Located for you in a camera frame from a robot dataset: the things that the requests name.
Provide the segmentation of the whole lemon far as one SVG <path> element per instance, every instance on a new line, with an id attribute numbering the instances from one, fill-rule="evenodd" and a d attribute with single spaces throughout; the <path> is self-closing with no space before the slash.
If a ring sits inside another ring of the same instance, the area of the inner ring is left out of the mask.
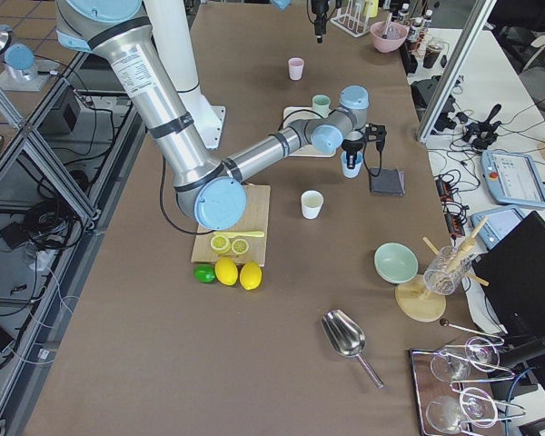
<path id="1" fill-rule="evenodd" d="M 240 283 L 246 291 L 257 289 L 263 280 L 263 272 L 258 263 L 246 263 L 240 272 Z"/>

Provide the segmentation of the black monitor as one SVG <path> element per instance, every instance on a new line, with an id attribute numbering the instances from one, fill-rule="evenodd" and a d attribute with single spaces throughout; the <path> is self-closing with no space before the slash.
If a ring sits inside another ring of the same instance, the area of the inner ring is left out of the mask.
<path id="1" fill-rule="evenodd" d="M 489 282 L 484 291 L 509 334 L 545 335 L 545 222 L 529 213 L 473 263 Z"/>

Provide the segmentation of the wooden cutting board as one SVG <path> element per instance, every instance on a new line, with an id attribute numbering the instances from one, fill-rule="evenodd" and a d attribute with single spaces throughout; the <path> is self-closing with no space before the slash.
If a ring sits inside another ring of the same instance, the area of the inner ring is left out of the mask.
<path id="1" fill-rule="evenodd" d="M 271 187 L 269 185 L 244 186 L 247 194 L 247 204 L 242 219 L 227 232 L 268 232 L 269 205 Z M 238 255 L 232 249 L 227 253 L 216 253 L 210 245 L 213 235 L 198 235 L 194 239 L 191 254 L 192 263 L 215 263 L 221 257 L 231 257 L 237 264 L 247 262 L 258 263 L 261 267 L 265 265 L 267 239 L 263 237 L 240 236 L 231 238 L 231 241 L 244 239 L 248 243 L 248 251 Z"/>

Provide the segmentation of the green cup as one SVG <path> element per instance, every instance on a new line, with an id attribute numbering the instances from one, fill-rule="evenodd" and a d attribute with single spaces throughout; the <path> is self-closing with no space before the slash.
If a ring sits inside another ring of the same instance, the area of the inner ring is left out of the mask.
<path id="1" fill-rule="evenodd" d="M 325 94 L 316 94 L 312 98 L 312 110 L 321 118 L 328 116 L 330 112 L 331 98 Z"/>

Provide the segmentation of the pink bowl with ice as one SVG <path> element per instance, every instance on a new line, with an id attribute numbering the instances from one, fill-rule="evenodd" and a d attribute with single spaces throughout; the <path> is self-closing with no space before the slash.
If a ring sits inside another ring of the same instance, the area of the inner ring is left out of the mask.
<path id="1" fill-rule="evenodd" d="M 380 53 L 391 53 L 398 50 L 408 36 L 409 28 L 400 23 L 391 22 L 385 30 L 383 21 L 376 22 L 370 27 L 373 47 Z"/>

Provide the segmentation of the pale yellow cup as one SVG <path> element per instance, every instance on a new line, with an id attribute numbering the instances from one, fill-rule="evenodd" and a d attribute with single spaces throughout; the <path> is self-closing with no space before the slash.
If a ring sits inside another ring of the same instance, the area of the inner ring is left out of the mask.
<path id="1" fill-rule="evenodd" d="M 308 220 L 316 219 L 324 203 L 323 195 L 316 190 L 308 190 L 301 195 L 302 217 Z"/>

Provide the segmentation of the blue cup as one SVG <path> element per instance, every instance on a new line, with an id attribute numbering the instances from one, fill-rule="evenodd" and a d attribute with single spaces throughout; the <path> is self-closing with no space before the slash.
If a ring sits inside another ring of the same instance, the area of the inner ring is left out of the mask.
<path id="1" fill-rule="evenodd" d="M 358 152 L 356 155 L 355 155 L 355 162 L 354 162 L 354 165 L 353 167 L 350 167 L 348 165 L 348 156 L 347 156 L 347 153 L 346 152 L 342 152 L 341 154 L 341 166 L 342 166 L 342 174 L 346 177 L 346 178 L 355 178 L 361 168 L 362 168 L 362 164 L 363 164 L 363 156 L 362 156 L 362 152 Z"/>

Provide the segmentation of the iced coffee cup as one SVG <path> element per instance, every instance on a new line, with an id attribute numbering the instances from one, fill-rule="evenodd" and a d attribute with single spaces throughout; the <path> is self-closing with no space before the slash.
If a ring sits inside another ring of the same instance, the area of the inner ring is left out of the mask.
<path id="1" fill-rule="evenodd" d="M 425 69 L 432 69 L 443 51 L 445 43 L 440 38 L 432 38 L 425 48 L 422 66 Z"/>

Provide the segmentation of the lemon slice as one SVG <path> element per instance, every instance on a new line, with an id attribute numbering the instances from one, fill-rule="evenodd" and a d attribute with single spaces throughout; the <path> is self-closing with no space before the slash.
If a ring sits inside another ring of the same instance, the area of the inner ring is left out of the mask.
<path id="1" fill-rule="evenodd" d="M 231 241 L 231 251 L 234 255 L 241 256 L 247 254 L 250 250 L 250 244 L 243 238 L 235 238 Z"/>
<path id="2" fill-rule="evenodd" d="M 210 247 L 216 254 L 225 254 L 231 250 L 232 243 L 227 236 L 215 234 L 210 240 Z"/>

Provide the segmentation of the black frame tray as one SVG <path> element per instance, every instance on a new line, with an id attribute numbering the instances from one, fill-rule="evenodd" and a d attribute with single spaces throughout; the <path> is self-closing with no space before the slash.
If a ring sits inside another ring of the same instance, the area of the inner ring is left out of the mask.
<path id="1" fill-rule="evenodd" d="M 474 337 L 465 345 L 408 351 L 422 435 L 484 435 L 499 422 L 526 414 L 519 404 L 497 400 L 492 385 L 512 382 L 494 345 Z"/>

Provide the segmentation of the metal ice scoop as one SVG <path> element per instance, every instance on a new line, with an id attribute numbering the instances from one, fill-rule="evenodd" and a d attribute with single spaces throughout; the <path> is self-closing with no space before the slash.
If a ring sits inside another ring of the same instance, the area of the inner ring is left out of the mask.
<path id="1" fill-rule="evenodd" d="M 322 317 L 322 327 L 333 349 L 341 356 L 355 358 L 369 375 L 378 390 L 384 383 L 362 356 L 365 334 L 362 328 L 343 310 L 328 311 Z"/>

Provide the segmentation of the pink cup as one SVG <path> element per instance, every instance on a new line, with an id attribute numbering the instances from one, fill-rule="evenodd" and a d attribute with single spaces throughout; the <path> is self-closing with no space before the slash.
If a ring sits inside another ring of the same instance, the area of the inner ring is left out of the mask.
<path id="1" fill-rule="evenodd" d="M 292 81 L 302 79 L 304 60 L 301 57 L 292 57 L 287 62 L 289 78 Z"/>

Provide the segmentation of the teach pendant upper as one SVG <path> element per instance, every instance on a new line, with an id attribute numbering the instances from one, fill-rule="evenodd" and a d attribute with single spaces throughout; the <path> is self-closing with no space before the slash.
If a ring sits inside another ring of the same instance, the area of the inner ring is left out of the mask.
<path id="1" fill-rule="evenodd" d="M 545 209 L 545 188 L 528 154 L 485 150 L 481 169 L 490 195 L 499 204 Z"/>

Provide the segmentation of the spare gripper on desk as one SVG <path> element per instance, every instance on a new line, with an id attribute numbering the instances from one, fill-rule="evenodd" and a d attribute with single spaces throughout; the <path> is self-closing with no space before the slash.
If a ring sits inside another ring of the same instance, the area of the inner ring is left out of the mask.
<path id="1" fill-rule="evenodd" d="M 495 104 L 484 121 L 472 122 L 464 127 L 462 140 L 471 144 L 475 149 L 486 150 L 498 138 L 497 129 L 502 121 L 493 122 L 492 119 L 499 113 L 501 104 Z"/>

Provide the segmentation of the clear glass cup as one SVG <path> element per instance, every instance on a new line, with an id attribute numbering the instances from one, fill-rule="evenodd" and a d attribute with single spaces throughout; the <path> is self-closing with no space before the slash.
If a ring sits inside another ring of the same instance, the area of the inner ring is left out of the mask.
<path id="1" fill-rule="evenodd" d="M 452 294 L 471 267 L 471 254 L 457 259 L 456 248 L 445 246 L 427 267 L 423 277 L 426 288 L 439 295 Z"/>

